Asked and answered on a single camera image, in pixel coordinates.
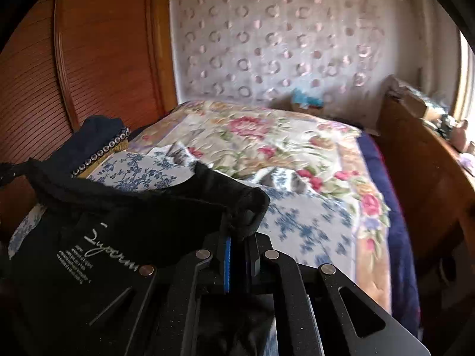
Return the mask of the pink ceramic jar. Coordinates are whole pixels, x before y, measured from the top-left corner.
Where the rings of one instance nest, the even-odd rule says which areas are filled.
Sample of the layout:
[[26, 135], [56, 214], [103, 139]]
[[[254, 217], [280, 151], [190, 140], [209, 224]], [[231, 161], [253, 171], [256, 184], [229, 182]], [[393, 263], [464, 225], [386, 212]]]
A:
[[467, 137], [468, 120], [462, 120], [458, 126], [452, 129], [450, 143], [460, 153], [465, 153], [470, 141]]

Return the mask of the black t-shirt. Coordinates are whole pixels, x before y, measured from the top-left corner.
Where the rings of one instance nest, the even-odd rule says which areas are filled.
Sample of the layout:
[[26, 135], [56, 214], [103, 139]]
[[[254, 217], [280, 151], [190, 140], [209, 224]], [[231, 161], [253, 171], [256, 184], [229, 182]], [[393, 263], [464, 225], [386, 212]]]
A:
[[270, 200], [197, 163], [184, 182], [130, 192], [30, 160], [46, 210], [10, 261], [3, 355], [169, 355], [167, 300], [201, 249], [225, 271], [225, 243], [252, 236]]

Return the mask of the wooden sideboard cabinet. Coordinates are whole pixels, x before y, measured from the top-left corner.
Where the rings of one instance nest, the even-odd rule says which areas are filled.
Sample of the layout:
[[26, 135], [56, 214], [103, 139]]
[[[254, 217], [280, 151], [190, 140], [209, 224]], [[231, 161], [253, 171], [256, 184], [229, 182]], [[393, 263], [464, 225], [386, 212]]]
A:
[[377, 123], [403, 211], [422, 300], [444, 308], [474, 295], [474, 181], [403, 99], [385, 95]]

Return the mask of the blue floral white sheet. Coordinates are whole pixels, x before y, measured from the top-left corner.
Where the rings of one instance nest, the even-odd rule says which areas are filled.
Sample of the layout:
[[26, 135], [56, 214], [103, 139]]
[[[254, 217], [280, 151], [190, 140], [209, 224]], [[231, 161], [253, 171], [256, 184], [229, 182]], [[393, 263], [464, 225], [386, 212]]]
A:
[[115, 288], [138, 282], [162, 260], [178, 264], [206, 248], [233, 279], [237, 245], [255, 233], [298, 263], [328, 263], [351, 275], [352, 207], [308, 189], [291, 190], [297, 174], [274, 168], [241, 181], [209, 168], [186, 148], [174, 155], [121, 151], [94, 172], [75, 178], [56, 158], [29, 159], [23, 174], [37, 204], [8, 245], [12, 271], [33, 281], [77, 288]]

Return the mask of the wooden wardrobe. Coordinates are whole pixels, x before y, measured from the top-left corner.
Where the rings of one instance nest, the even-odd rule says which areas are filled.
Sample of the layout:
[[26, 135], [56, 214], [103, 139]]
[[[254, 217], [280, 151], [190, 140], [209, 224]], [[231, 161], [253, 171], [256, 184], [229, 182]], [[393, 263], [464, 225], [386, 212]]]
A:
[[131, 130], [177, 105], [170, 0], [39, 0], [1, 52], [1, 159], [44, 159], [95, 114]]

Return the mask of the circle patterned sheer curtain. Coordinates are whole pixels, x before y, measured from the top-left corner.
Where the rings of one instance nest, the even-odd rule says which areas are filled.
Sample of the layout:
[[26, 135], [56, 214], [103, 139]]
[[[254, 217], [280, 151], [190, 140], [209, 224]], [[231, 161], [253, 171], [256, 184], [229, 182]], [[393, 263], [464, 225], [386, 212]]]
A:
[[379, 0], [171, 0], [185, 100], [291, 93], [341, 108], [371, 92], [385, 42]]

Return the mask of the blue tissue box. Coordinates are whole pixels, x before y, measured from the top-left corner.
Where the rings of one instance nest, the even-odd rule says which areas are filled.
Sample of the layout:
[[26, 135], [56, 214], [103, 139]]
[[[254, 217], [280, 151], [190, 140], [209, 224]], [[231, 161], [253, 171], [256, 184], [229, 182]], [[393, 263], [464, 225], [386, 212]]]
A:
[[323, 114], [324, 101], [320, 98], [309, 96], [295, 88], [291, 94], [291, 107], [294, 112], [320, 116]]

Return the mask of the yellow patterned folded garment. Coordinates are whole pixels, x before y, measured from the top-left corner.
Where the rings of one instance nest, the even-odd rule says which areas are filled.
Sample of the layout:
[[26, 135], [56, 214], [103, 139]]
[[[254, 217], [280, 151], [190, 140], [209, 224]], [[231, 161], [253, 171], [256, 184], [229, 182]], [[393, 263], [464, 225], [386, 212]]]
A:
[[114, 153], [125, 150], [129, 145], [127, 139], [121, 139], [116, 137], [108, 144], [104, 145], [99, 151], [93, 153], [82, 164], [80, 164], [73, 172], [71, 172], [72, 178], [86, 178], [88, 177], [100, 164]]

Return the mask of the navy folded garment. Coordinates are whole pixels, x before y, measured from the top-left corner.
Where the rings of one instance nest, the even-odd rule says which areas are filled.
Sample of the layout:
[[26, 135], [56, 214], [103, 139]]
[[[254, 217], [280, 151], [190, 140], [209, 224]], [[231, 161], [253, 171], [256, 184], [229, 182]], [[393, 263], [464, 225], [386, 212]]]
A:
[[92, 115], [44, 164], [48, 170], [77, 177], [129, 135], [129, 128], [120, 118]]

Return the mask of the cardboard box on cabinet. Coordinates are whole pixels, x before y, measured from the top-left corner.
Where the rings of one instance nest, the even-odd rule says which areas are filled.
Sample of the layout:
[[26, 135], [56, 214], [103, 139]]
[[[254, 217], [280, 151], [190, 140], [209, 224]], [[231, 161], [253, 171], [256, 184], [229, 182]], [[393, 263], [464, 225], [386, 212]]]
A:
[[435, 121], [445, 114], [444, 109], [438, 104], [412, 93], [405, 94], [402, 103], [414, 117], [423, 120]]

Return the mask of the pink floral quilt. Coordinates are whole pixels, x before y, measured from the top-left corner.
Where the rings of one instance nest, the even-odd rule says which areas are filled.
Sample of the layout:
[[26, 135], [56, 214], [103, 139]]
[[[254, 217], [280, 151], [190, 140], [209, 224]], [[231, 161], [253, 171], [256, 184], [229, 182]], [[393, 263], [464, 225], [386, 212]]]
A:
[[270, 205], [259, 228], [311, 267], [329, 263], [390, 308], [389, 207], [370, 178], [359, 129], [277, 109], [192, 101], [147, 127], [130, 148], [175, 147], [260, 186]]

